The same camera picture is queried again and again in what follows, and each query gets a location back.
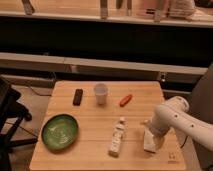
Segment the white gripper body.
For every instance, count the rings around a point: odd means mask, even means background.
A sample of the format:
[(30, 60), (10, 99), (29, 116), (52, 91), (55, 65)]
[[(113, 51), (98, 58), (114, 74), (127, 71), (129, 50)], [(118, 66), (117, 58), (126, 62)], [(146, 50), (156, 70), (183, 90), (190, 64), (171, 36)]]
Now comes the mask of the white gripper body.
[(163, 137), (153, 135), (149, 130), (145, 131), (145, 149), (158, 150), (164, 143)]

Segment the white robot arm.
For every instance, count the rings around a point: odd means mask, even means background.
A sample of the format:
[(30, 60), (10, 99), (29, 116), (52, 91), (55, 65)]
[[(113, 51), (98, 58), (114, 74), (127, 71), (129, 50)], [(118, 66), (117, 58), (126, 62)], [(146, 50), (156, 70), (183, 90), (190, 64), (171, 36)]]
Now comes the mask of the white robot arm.
[(173, 127), (213, 151), (213, 125), (190, 116), (188, 111), (189, 103), (181, 96), (158, 104), (152, 118), (145, 123), (144, 150), (155, 153), (162, 146), (164, 136)]

